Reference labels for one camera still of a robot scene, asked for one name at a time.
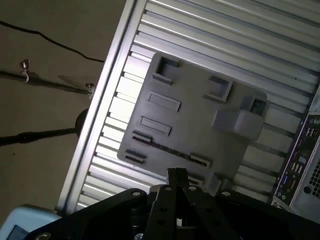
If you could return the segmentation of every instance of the black pole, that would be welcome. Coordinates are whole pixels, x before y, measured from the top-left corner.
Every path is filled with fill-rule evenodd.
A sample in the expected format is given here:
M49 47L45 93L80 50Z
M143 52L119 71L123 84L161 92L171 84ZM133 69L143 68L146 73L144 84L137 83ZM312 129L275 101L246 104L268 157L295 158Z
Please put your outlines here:
M0 146L11 145L11 144L27 144L40 139L47 139L52 137L58 137L68 134L74 134L77 130L75 127L50 130L50 131L40 131L40 132L23 132L15 136L3 136L0 137Z
M27 76L24 75L23 73L15 73L15 72L9 72L5 70L0 70L0 78L5 78L5 79L11 79L11 80L16 80L28 85L33 85L33 86L43 86L47 88L53 88L53 89L59 89L63 90L66 92L71 92L71 93L77 93L77 94L84 94L88 95L91 92L85 89L80 89L80 88L75 88L72 86L64 85L61 83L49 81L42 79L41 77L34 75L32 73L29 73L29 79L27 80Z

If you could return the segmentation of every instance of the gray plastic mounting plate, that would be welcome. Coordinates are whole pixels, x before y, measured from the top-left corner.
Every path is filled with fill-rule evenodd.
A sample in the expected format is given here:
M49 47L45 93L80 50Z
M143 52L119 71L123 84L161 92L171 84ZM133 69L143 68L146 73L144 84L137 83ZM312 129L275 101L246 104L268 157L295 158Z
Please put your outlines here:
M205 181L233 179L249 140L213 128L218 110L239 110L262 91L176 57L156 53L122 139L118 158L165 176L186 168Z

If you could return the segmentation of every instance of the bolt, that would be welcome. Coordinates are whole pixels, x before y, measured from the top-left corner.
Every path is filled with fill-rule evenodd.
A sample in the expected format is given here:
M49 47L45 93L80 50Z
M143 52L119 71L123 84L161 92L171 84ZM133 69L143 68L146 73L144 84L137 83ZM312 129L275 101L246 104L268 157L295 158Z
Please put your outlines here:
M227 192L227 191L224 191L223 193L221 193L223 196L225 196L225 197L230 197L231 196L231 194L230 194L230 192Z
M137 235L135 235L134 240L142 240L143 237L144 237L143 233L138 233Z
M51 237L51 234L49 232L43 232L36 236L35 240L48 240Z
M195 190L197 190L197 188L196 188L195 186L190 186L188 189L189 189L190 191L192 191L192 192L194 192Z

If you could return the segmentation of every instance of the rectangular slot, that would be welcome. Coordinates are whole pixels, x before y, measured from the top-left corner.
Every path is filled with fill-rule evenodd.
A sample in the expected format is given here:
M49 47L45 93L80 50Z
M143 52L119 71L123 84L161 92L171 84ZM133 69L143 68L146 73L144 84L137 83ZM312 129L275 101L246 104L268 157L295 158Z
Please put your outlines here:
M302 171L302 165L299 167L298 174L300 174L301 171Z
M179 62L162 56L162 57L160 57L159 64L158 64L155 72L157 74L162 75L162 76L166 76L166 68L169 66L174 67L174 68L178 68Z
M188 176L188 181L189 181L189 184L193 186L201 186L202 183L204 182L203 180L198 179L197 177L194 177L194 176Z
M166 109L170 109L172 111L178 112L179 107L180 107L180 102L173 100L169 97L160 95L158 93L155 92L150 92L147 101L149 101L150 103L159 105L161 107L164 107Z
M152 141L152 136L144 134L144 133L139 132L139 131L133 131L132 132L132 138L136 139L136 140L141 140L141 141L146 142L146 143L151 143L151 141Z
M148 129L158 133L158 134L164 134L166 136L169 136L170 131L171 131L170 126L164 125L160 122L151 120L151 119L146 118L144 116L140 117L139 124L143 127L146 127Z
M152 74L152 79L171 85L172 77L175 75L176 68L178 67L179 62L177 60L160 56L155 73Z
M194 162L196 164L204 166L205 168L209 168L210 164L211 164L211 162L207 158L204 158L204 157L199 156L198 154L194 154L194 153L190 154L189 160L191 162Z
M210 91L205 94L205 97L226 102L233 82L231 80L224 80L216 76L211 76L209 80L214 82L214 87L210 88Z
M168 84L168 85L172 84L172 80L170 78L167 78L166 76L162 76L162 75L160 75L158 73L152 74L152 79L160 81L160 82L162 82L164 84Z
M285 176L283 177L283 181L282 181L283 185L286 184L287 180L288 180L288 176L285 175Z
M296 186L296 180L293 180L293 182L292 182L292 184L290 186L290 189L291 190L294 189L295 186Z
M292 171L295 169L295 166L296 166L296 163L293 162L293 163L292 163L292 166L291 166L291 170L292 170Z
M265 101L254 99L250 112L256 115L263 117L266 111L267 103Z
M135 163L138 163L138 164L143 164L145 159L146 159L146 156L141 154L141 153L137 153L135 151L132 151L132 150L125 150L125 158L128 159L128 160L131 160Z

